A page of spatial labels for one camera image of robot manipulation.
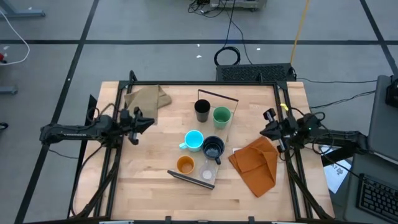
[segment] yellow cable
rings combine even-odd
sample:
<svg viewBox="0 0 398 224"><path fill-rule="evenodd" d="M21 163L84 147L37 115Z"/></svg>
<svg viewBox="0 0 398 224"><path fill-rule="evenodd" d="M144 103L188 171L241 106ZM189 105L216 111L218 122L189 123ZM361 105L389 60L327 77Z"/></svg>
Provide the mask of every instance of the yellow cable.
<svg viewBox="0 0 398 224"><path fill-rule="evenodd" d="M305 1L305 8L304 8L303 14L302 14L302 16L301 16L301 20L300 20L300 25L298 26L298 31L297 31L296 39L294 39L294 45L293 45L292 55L290 56L290 64L291 64L291 65L293 65L293 58L294 58L294 53L296 52L297 40L298 40L299 37L300 37L300 33L301 33L301 30L302 30L303 25L304 25L304 19L305 19L305 15L306 15L306 13L307 13L308 5L309 5L309 4L310 4L310 0L306 0L306 1Z"/></svg>

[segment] brown cloth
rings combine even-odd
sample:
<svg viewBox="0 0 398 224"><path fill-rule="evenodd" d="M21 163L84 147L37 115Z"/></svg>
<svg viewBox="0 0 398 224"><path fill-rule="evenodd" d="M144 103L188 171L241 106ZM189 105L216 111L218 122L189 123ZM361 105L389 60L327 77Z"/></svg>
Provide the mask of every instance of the brown cloth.
<svg viewBox="0 0 398 224"><path fill-rule="evenodd" d="M275 186L278 152L267 138L260 137L228 159L255 196Z"/></svg>
<svg viewBox="0 0 398 224"><path fill-rule="evenodd" d="M135 93L124 95L127 108L132 113L138 106L145 118L155 118L157 122L157 109L172 103L172 99L159 85L147 86Z"/></svg>

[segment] wooden tabletop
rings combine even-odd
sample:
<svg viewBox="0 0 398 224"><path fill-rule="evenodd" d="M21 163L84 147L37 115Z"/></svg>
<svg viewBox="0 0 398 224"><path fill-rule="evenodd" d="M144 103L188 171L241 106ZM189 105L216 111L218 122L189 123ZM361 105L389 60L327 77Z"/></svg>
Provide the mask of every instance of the wooden tabletop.
<svg viewBox="0 0 398 224"><path fill-rule="evenodd" d="M292 106L308 113L303 83L292 82L288 86ZM97 104L100 111L108 103L114 103L117 87L118 82L102 83ZM133 91L142 87L133 86ZM257 198L228 161L232 148L244 147L257 139L259 131L267 124L262 117L263 112L276 107L271 86L166 85L162 88L171 96L172 104L159 109L157 125L138 136L138 146L133 146L127 139L123 143L113 220L164 220L168 215L172 220L246 221L248 216L254 216L256 221L295 219L285 162L278 161L275 187ZM192 111L198 89L239 100L213 190L176 179L167 173L168 169L175 169L180 153L178 145L190 129L190 121L195 119ZM90 141L85 158L99 146L98 142ZM309 191L323 209L334 216L320 156L307 149L301 152ZM82 210L98 188L104 153L105 149L100 150L81 173L74 200L77 212ZM305 217L302 194L298 188L297 193L301 216ZM101 214L105 214L107 200L108 191L103 197Z"/></svg>

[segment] orange mug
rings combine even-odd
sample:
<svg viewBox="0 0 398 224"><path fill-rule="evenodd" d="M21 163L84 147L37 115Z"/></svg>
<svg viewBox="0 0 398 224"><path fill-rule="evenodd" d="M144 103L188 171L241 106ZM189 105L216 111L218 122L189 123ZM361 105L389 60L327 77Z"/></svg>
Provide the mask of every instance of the orange mug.
<svg viewBox="0 0 398 224"><path fill-rule="evenodd" d="M177 161L177 169L182 174L190 174L195 168L195 161L190 156L181 156Z"/></svg>

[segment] blue mug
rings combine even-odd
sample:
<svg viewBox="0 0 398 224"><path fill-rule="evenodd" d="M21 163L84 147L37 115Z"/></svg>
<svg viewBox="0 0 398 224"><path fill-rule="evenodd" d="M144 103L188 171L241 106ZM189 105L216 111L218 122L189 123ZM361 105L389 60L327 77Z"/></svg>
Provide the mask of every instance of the blue mug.
<svg viewBox="0 0 398 224"><path fill-rule="evenodd" d="M188 149L192 152L201 150L204 137L200 131L191 130L185 135L185 141L180 144L180 149Z"/></svg>

